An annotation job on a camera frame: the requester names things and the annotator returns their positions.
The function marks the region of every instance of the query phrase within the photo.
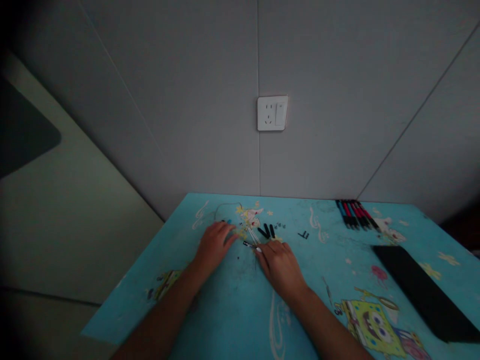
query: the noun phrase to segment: blue table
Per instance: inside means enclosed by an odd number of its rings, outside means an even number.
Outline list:
[[[347,229],[330,200],[190,193],[82,334],[122,343],[166,282],[193,259],[206,227],[225,220],[250,242],[247,222],[273,224],[277,236],[290,244],[306,282],[375,358],[478,359],[480,345],[445,343],[431,333],[370,246],[401,243],[477,328],[479,260],[413,205],[363,206],[381,234]],[[365,314],[370,329],[362,321]],[[251,357],[315,359],[317,354],[252,251],[236,241],[201,289],[171,358]]]

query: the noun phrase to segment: gray wall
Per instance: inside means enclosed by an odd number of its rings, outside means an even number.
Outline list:
[[[49,4],[15,52],[165,219],[212,192],[361,194],[439,222],[480,192],[475,3]],[[256,97],[284,94],[286,130],[259,134]]]

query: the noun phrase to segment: left hand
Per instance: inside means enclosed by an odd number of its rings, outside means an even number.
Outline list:
[[[204,272],[207,277],[220,265],[234,241],[239,237],[234,234],[225,241],[228,233],[235,228],[235,225],[229,225],[223,221],[214,222],[206,228],[192,263],[196,264],[198,270]]]

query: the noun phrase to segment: power socket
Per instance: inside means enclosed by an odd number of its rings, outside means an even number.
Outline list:
[[[257,106],[258,131],[282,131],[287,123],[288,96],[259,97]]]

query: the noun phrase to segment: pink character print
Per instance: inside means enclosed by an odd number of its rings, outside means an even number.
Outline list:
[[[388,279],[387,273],[379,268],[376,265],[371,266],[371,274],[376,277],[376,280],[378,282],[378,285],[380,285],[382,288],[385,288],[388,290],[387,285],[385,285],[384,281]]]

